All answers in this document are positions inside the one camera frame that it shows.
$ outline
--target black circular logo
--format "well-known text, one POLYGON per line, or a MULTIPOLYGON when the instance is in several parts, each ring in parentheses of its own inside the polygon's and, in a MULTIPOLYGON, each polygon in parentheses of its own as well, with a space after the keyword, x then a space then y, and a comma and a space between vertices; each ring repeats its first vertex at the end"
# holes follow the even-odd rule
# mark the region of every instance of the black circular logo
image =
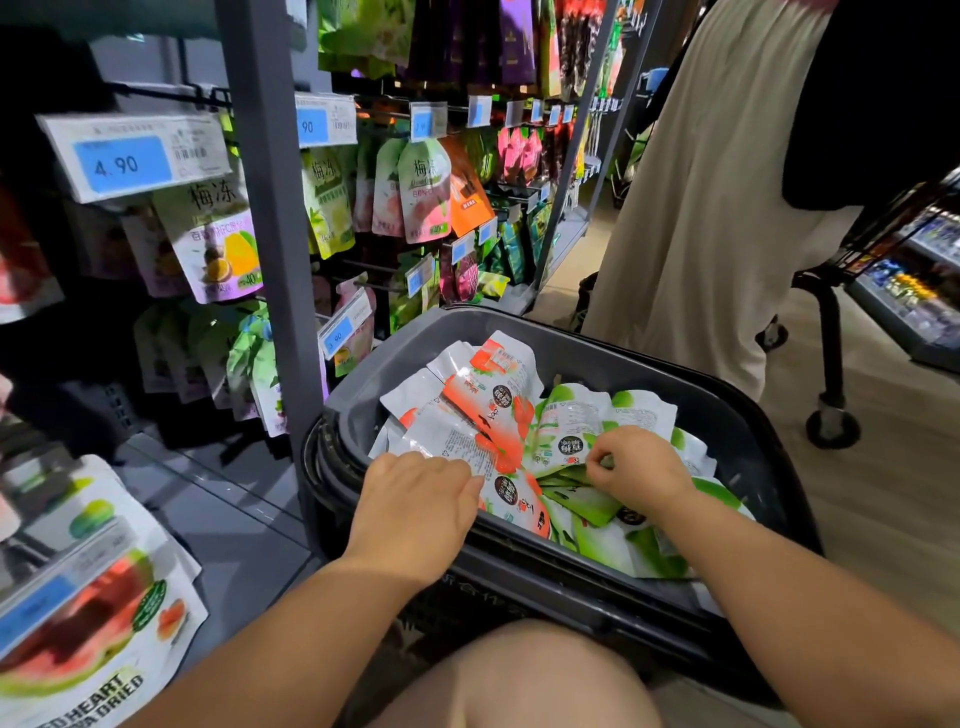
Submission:
POLYGON ((496 402, 498 407, 509 407, 514 401, 514 396, 510 394, 507 387, 497 384, 493 387, 493 401, 496 402))
POLYGON ((564 455, 573 455, 577 452, 584 451, 584 441, 579 437, 567 435, 566 437, 560 438, 560 442, 557 443, 557 449, 564 455))
POLYGON ((496 489, 496 494, 505 502, 516 505, 516 485, 513 480, 506 475, 501 475, 493 482, 493 487, 496 489))
POLYGON ((616 516, 627 525, 640 525, 647 520, 646 516, 641 516, 637 511, 632 511, 627 506, 618 510, 616 516))

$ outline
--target cart wheel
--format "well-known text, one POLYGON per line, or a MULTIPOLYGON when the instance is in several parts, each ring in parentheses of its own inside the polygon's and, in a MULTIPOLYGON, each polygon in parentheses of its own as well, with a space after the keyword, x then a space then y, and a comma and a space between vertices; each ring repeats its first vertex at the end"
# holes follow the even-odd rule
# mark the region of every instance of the cart wheel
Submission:
POLYGON ((779 349, 786 344, 786 340, 789 338, 790 332, 786 326, 778 324, 777 321, 774 320, 770 326, 756 335, 756 342, 766 353, 770 353, 774 349, 779 349))
POLYGON ((851 448, 860 434, 860 423, 850 412, 822 402, 806 421, 806 437, 820 449, 851 448))

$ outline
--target price tag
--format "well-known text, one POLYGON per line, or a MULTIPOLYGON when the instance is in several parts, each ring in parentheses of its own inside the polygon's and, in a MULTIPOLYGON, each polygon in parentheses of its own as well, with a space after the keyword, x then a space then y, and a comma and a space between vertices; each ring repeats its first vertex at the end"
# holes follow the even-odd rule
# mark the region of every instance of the price tag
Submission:
POLYGON ((433 108, 424 102, 410 105, 410 141, 429 139, 433 133, 433 108))
POLYGON ((356 106, 337 93, 295 93, 301 148, 357 143, 356 106))
POLYGON ((492 96, 470 96, 467 108, 467 126, 471 129, 488 127, 492 108, 492 96))
POLYGON ((373 309, 370 308, 370 298, 367 296, 367 289, 361 287, 349 303, 341 308, 331 318, 317 334, 320 339, 320 348, 324 353, 324 358, 329 361, 333 355, 338 352, 350 336, 360 328, 370 315, 373 309))
POLYGON ((38 116, 81 204, 230 173, 214 114, 38 116))
POLYGON ((453 243, 453 250, 450 251, 450 265, 456 265, 473 252, 476 245, 476 237, 476 231, 470 231, 453 243))
POLYGON ((477 231, 477 245, 483 245, 496 235, 496 218, 488 220, 477 231))
POLYGON ((503 126, 518 127, 523 123, 523 102, 522 101, 508 101, 507 102, 507 118, 504 121, 503 126))
POLYGON ((407 295, 414 295, 433 278, 434 258, 431 253, 420 263, 407 271, 407 295))

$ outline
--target watermelon image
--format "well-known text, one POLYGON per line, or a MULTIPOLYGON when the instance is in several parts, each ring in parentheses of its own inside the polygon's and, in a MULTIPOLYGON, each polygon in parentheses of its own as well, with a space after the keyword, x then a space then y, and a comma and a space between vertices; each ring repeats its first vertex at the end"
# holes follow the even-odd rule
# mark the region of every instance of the watermelon image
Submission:
POLYGON ((83 682, 130 641, 153 583, 142 551, 118 560, 0 661, 0 695, 40 697, 83 682))

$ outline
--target store aisle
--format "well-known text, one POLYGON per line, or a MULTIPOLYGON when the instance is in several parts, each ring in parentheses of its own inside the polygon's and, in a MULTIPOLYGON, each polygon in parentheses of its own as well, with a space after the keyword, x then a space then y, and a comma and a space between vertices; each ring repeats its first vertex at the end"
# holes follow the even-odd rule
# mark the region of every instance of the store aisle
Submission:
MULTIPOLYGON (((615 220, 612 209, 599 215, 531 318, 555 324, 572 313, 578 282, 599 268, 615 220)), ((863 439, 840 451, 806 440, 823 363, 817 306, 802 291, 791 291, 780 312, 790 339, 770 356, 760 404, 800 474, 829 559, 960 635, 960 378, 911 363, 853 300, 840 299, 848 408, 863 439)), ((658 693, 670 728, 753 726, 729 701, 685 681, 658 693)), ((792 722, 740 708, 778 728, 792 722)))

